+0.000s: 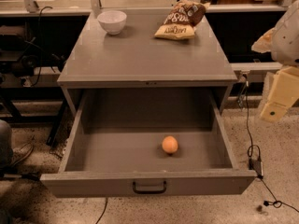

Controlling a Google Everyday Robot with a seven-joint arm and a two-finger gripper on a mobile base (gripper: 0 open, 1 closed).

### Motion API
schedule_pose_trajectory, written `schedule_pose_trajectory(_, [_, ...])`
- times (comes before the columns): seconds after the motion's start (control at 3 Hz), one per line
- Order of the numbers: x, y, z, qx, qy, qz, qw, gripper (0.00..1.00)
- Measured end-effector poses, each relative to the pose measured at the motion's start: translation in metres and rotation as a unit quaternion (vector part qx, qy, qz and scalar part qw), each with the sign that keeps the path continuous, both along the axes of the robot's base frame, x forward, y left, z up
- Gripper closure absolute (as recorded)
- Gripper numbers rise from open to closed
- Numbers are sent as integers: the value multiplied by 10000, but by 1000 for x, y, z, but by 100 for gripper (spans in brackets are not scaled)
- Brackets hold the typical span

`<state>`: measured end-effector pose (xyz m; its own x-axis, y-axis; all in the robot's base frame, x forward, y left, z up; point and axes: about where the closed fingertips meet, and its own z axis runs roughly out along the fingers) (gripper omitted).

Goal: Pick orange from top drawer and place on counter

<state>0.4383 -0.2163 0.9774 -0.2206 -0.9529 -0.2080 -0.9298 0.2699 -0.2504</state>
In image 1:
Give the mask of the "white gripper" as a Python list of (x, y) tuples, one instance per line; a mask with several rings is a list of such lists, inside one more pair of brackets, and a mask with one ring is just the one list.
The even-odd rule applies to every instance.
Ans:
[(251, 46), (258, 53), (271, 52), (272, 59), (285, 66), (271, 78), (269, 94), (260, 113), (268, 122), (280, 120), (299, 99), (299, 1), (295, 1), (271, 28)]

